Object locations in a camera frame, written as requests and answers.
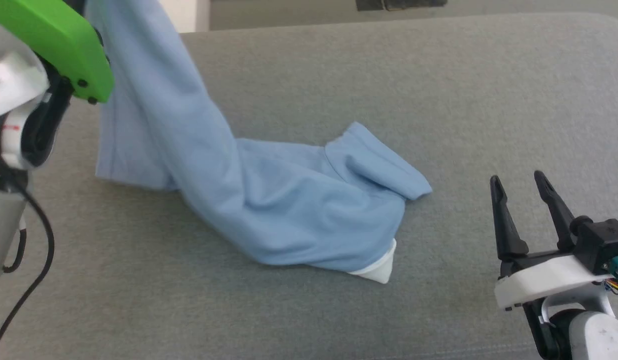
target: blue cloth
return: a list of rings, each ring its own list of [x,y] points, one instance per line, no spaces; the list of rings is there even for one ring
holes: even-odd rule
[[[235,139],[157,0],[88,2],[115,91],[96,173],[179,190],[240,250],[271,265],[352,272],[380,259],[427,180],[354,123],[325,147]]]

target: gray table surface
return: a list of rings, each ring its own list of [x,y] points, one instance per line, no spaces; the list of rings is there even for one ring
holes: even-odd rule
[[[536,251],[556,241],[536,169],[575,214],[618,218],[617,20],[516,14],[184,39],[237,135],[324,144],[360,121],[429,179],[434,193],[407,207],[391,282],[255,264],[178,194],[95,179],[97,111],[76,101],[35,173],[55,263],[0,359],[538,358],[523,312],[496,308],[489,177],[501,176]],[[46,254],[27,214],[0,322]]]

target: green robot part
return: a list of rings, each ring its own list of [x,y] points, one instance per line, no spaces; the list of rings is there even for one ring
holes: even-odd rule
[[[62,0],[0,0],[0,25],[71,80],[74,96],[108,100],[113,73],[90,23]]]

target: black wire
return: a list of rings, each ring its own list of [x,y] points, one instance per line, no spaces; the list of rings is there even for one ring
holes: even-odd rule
[[[51,223],[49,223],[49,219],[46,217],[46,214],[44,214],[44,210],[42,210],[42,208],[40,207],[39,203],[37,203],[35,198],[33,198],[33,196],[31,196],[31,194],[28,193],[28,191],[21,184],[19,184],[19,182],[16,180],[16,176],[11,172],[11,169],[9,169],[7,164],[5,164],[4,161],[2,161],[1,157],[0,157],[0,168],[2,170],[0,175],[3,178],[5,178],[5,180],[9,183],[9,185],[11,185],[15,189],[15,191],[20,193],[23,196],[23,198],[29,203],[29,205],[31,205],[33,210],[35,210],[35,213],[37,214],[37,216],[40,218],[40,221],[42,222],[42,226],[44,227],[44,232],[46,232],[46,239],[49,244],[48,250],[46,253],[46,261],[44,262],[44,267],[42,268],[42,271],[40,271],[40,274],[37,276],[37,278],[35,278],[33,283],[31,283],[27,291],[25,291],[24,294],[22,294],[22,296],[20,297],[16,305],[13,307],[13,309],[7,316],[7,319],[5,319],[5,321],[2,323],[2,326],[0,327],[0,340],[1,340],[4,333],[7,331],[9,324],[11,323],[13,318],[18,313],[18,310],[20,310],[24,302],[28,299],[28,297],[35,290],[35,288],[38,285],[40,285],[42,280],[44,280],[44,277],[49,272],[49,269],[51,269],[51,263],[53,262],[53,253],[55,251],[55,239],[53,237],[53,229],[51,228]]]
[[[25,255],[25,246],[27,244],[27,230],[22,228],[20,231],[20,240],[18,242],[18,251],[16,252],[16,258],[13,260],[13,264],[11,266],[3,266],[2,271],[5,274],[11,274],[16,271],[20,264],[22,263],[22,258]]]

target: floor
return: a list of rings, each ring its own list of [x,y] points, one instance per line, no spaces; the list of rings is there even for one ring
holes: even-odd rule
[[[403,11],[357,11],[355,0],[212,0],[211,30],[515,12],[595,12],[618,18],[618,0],[448,0],[445,7]]]

